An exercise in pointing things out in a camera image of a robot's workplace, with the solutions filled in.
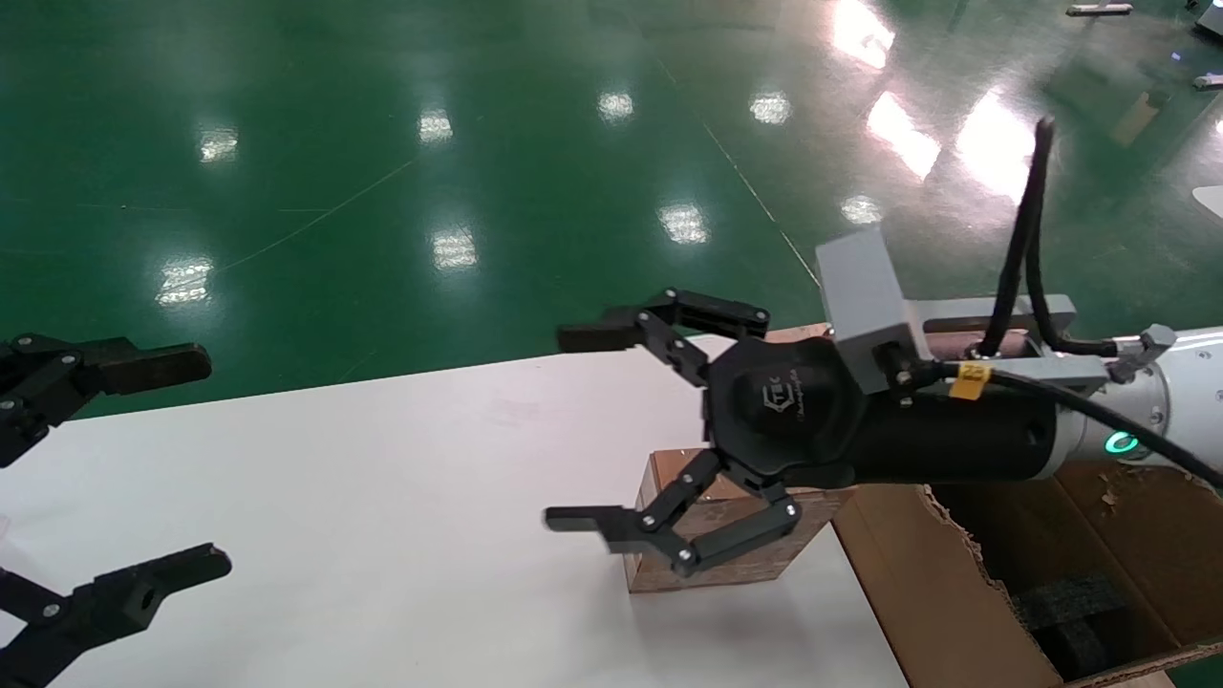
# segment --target green epoxy floor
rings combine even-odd
[[[876,222],[910,296],[988,293],[1044,112],[1076,331],[1218,324],[1223,49],[1136,4],[11,0],[0,331],[212,353],[103,414],[547,354],[667,285],[815,321]]]

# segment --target brown block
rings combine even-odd
[[[649,503],[662,488],[679,478],[680,472],[700,450],[670,450],[654,452],[646,467],[646,477],[637,494],[637,508]],[[625,555],[624,567],[629,579],[630,593],[662,593],[682,588],[704,585],[737,585],[773,580],[781,576],[785,567],[799,556],[799,552],[811,543],[811,539],[827,524],[854,494],[849,490],[812,490],[793,488],[790,496],[802,508],[802,517],[794,533],[736,560],[709,571],[697,573],[691,578],[680,578],[671,573],[670,566],[659,556]],[[739,521],[758,512],[764,502],[736,488],[723,477],[718,477],[701,500],[692,505],[684,518],[675,524],[675,532],[691,540],[711,533],[728,523]]]

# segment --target green indicator light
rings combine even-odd
[[[1104,451],[1109,455],[1124,455],[1139,446],[1136,437],[1129,433],[1117,431],[1104,442]]]

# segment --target white tabletop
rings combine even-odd
[[[55,688],[904,687],[830,528],[780,580],[630,598],[598,536],[542,525],[700,437],[640,351],[73,422],[0,474],[0,566],[67,594],[234,560]]]

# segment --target black cable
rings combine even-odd
[[[1053,317],[1049,314],[1049,304],[1044,299],[1044,280],[1041,279],[1041,216],[1036,216],[1036,231],[1027,244],[1027,297],[1032,301],[1032,314],[1036,318],[1036,330],[1041,339],[1048,343],[1054,352],[1063,352],[1077,357],[1102,357],[1106,359],[1117,358],[1117,342],[1112,339],[1101,341],[1084,341],[1071,339],[1053,326]]]
[[[1044,202],[1044,177],[1049,166],[1049,150],[1053,148],[1053,120],[1044,117],[1036,123],[1036,147],[1032,150],[1032,164],[1027,172],[1027,186],[1015,213],[1015,229],[1010,232],[1010,244],[1007,247],[1007,259],[998,274],[998,293],[994,296],[993,314],[985,337],[977,346],[977,353],[983,358],[998,354],[1002,339],[1010,326],[1010,314],[1015,309],[1019,296],[1020,268],[1024,255],[1029,253],[1032,235],[1040,229],[1041,204]]]
[[[959,374],[960,367],[959,364],[937,363],[934,364],[934,368],[937,375],[940,378],[955,378]],[[1164,457],[1169,462],[1189,472],[1191,475],[1205,480],[1216,490],[1223,490],[1223,474],[1203,463],[1188,450],[1123,417],[1108,407],[1103,407],[1091,400],[1080,397],[1063,387],[1057,387],[1054,385],[1024,378],[1021,375],[1014,375],[996,368],[991,369],[989,385],[1027,392],[1035,397],[1043,397],[1062,404],[1070,411],[1079,412],[1080,414],[1107,425],[1113,430],[1126,433],[1147,450]]]

